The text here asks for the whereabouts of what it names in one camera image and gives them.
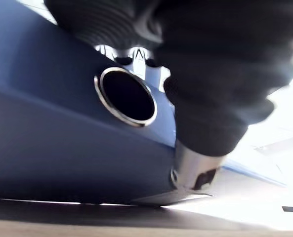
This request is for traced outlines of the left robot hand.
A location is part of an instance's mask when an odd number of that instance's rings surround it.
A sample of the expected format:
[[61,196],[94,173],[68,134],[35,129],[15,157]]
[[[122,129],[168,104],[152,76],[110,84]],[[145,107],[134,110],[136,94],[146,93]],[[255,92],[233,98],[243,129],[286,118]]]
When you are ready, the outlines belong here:
[[58,25],[91,44],[140,45],[170,70],[175,108],[174,185],[199,190],[267,98],[293,78],[293,0],[47,0]]

